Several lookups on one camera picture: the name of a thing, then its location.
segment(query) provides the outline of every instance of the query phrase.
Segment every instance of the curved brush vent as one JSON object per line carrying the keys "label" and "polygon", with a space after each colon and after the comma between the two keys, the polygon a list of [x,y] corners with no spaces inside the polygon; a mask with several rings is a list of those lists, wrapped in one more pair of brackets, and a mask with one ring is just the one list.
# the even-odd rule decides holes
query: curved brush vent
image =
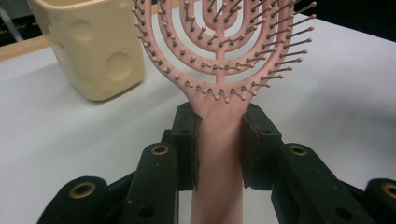
{"label": "curved brush vent", "polygon": [[[208,83],[190,77],[174,67],[159,49],[151,25],[151,5],[149,0],[134,0],[135,8],[132,12],[138,22],[139,38],[150,59],[155,66],[169,80],[174,82],[191,100],[196,92],[207,94],[215,100],[222,99],[225,103],[235,100],[246,101],[257,94],[260,87],[271,87],[270,79],[283,78],[283,72],[293,68],[291,63],[299,63],[307,49],[299,49],[288,53],[292,47],[301,46],[312,41],[312,38],[292,43],[294,36],[314,30],[307,27],[297,33],[293,28],[305,21],[312,20],[312,15],[305,20],[294,22],[294,16],[316,5],[311,3],[307,7],[294,12],[294,5],[298,0],[225,0],[218,8],[216,0],[203,0],[203,21],[205,25],[197,23],[194,15],[193,0],[180,1],[180,19],[187,37],[198,48],[215,54],[215,59],[204,58],[189,49],[177,36],[172,21],[172,1],[158,2],[158,20],[161,34],[167,47],[188,67],[206,75],[216,77],[216,83]],[[236,21],[238,13],[242,13],[242,25],[239,31],[226,36],[225,33]],[[253,34],[259,32],[253,47],[244,55],[236,59],[227,60],[225,54],[242,48],[251,40]],[[265,61],[254,74],[244,80],[227,83],[226,76],[235,75],[251,69],[259,62]]]}

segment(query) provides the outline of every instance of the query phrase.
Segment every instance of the screw hole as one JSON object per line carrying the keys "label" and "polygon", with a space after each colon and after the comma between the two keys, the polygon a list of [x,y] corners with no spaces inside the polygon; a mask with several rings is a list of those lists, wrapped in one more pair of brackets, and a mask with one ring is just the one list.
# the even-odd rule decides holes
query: screw hole
{"label": "screw hole", "polygon": [[396,199],[396,185],[391,183],[383,183],[382,190],[388,194],[388,196]]}
{"label": "screw hole", "polygon": [[156,156],[161,156],[161,155],[163,155],[163,154],[168,153],[168,151],[169,151],[169,148],[166,147],[166,146],[157,146],[157,147],[154,147],[154,148],[151,150],[151,153],[154,154],[154,155],[156,155]]}
{"label": "screw hole", "polygon": [[308,151],[305,148],[300,147],[291,147],[289,151],[297,156],[306,156],[308,155]]}
{"label": "screw hole", "polygon": [[69,192],[69,196],[74,199],[81,199],[91,195],[96,189],[92,182],[83,182],[75,185]]}
{"label": "screw hole", "polygon": [[352,220],[352,214],[342,207],[335,208],[335,213],[344,220]]}
{"label": "screw hole", "polygon": [[155,214],[155,210],[152,206],[143,206],[139,210],[139,216],[143,218],[152,217]]}

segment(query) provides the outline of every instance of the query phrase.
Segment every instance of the pink hairbrush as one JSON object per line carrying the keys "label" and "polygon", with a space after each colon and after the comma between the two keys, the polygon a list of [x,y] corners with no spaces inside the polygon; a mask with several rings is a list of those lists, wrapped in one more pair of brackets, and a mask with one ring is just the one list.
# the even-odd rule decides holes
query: pink hairbrush
{"label": "pink hairbrush", "polygon": [[[198,24],[194,16],[194,1],[180,0],[179,17],[185,34],[197,47],[214,55],[205,58],[189,49],[177,35],[172,19],[172,1],[159,0],[158,20],[167,47],[177,59],[202,74],[214,76],[214,83],[206,82],[178,70],[159,49],[151,22],[151,2],[134,0],[132,12],[138,22],[139,38],[146,53],[158,70],[189,99],[192,109],[203,120],[198,137],[197,150],[200,160],[198,189],[192,194],[191,223],[242,223],[242,115],[260,87],[270,87],[269,79],[283,78],[277,75],[291,71],[290,63],[303,59],[297,55],[307,50],[288,53],[291,47],[311,42],[311,38],[291,43],[291,38],[312,31],[313,27],[293,29],[305,20],[293,22],[294,15],[314,7],[316,2],[298,12],[294,5],[299,0],[203,0],[202,15],[205,26]],[[226,31],[232,27],[242,11],[240,29],[232,35]],[[256,40],[253,35],[259,32]],[[234,59],[226,53],[238,50],[247,42],[254,42],[251,49]],[[243,80],[228,83],[227,76],[240,74],[255,68],[253,74]]]}

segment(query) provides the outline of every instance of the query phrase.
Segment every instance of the hairbrush bristle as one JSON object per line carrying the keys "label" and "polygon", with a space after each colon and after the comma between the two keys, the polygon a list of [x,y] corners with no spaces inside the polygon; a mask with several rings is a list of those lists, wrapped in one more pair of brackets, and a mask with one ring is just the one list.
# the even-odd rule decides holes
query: hairbrush bristle
{"label": "hairbrush bristle", "polygon": [[[203,0],[202,14],[205,23],[203,25],[197,23],[194,15],[194,1],[181,0],[179,14],[187,37],[197,48],[215,55],[215,59],[205,58],[184,45],[178,37],[172,21],[171,2],[171,0],[158,2],[158,20],[164,42],[175,57],[188,67],[202,74],[215,76],[215,83],[208,83],[188,76],[163,56],[152,30],[150,1],[134,0],[135,8],[132,9],[132,12],[137,17],[135,27],[140,32],[139,38],[148,56],[159,71],[174,82],[189,99],[193,99],[193,95],[198,93],[205,94],[207,97],[211,95],[215,100],[222,98],[227,104],[233,100],[249,100],[257,94],[260,87],[270,87],[267,84],[269,79],[284,76],[276,76],[276,73],[292,70],[291,66],[282,66],[299,63],[303,60],[301,57],[289,60],[285,60],[285,58],[308,52],[307,49],[303,49],[288,53],[290,48],[312,41],[312,38],[307,38],[291,43],[293,37],[314,30],[314,27],[311,26],[293,32],[294,27],[314,19],[316,15],[297,22],[293,22],[293,20],[296,14],[314,7],[316,2],[295,12],[294,5],[300,2],[299,0],[224,0],[219,7],[217,0]],[[225,31],[235,23],[240,13],[243,18],[241,28],[233,35],[226,36]],[[209,29],[213,31],[212,35],[208,33]],[[251,37],[256,32],[259,32],[259,36],[256,40],[252,40]],[[248,41],[255,42],[244,55],[231,60],[225,58],[226,53],[240,49]],[[258,64],[260,68],[244,80],[235,83],[226,82],[227,76],[247,71]]]}

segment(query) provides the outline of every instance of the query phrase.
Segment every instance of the brass insert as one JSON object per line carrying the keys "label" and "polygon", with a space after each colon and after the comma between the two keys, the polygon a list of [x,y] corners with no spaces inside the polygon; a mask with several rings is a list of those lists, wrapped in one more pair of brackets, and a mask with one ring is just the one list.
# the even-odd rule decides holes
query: brass insert
{"label": "brass insert", "polygon": [[290,147],[289,151],[297,156],[308,155],[308,151],[305,148],[301,148],[301,147]]}
{"label": "brass insert", "polygon": [[75,185],[69,192],[69,196],[74,199],[81,199],[92,194],[96,185],[90,181],[82,182]]}
{"label": "brass insert", "polygon": [[157,147],[154,147],[154,148],[151,150],[151,153],[154,154],[154,155],[156,155],[156,156],[161,156],[161,155],[163,155],[163,154],[168,153],[168,151],[169,151],[169,148],[166,147],[166,146],[157,146]]}
{"label": "brass insert", "polygon": [[389,197],[396,199],[396,185],[391,183],[383,183],[381,189],[384,190]]}

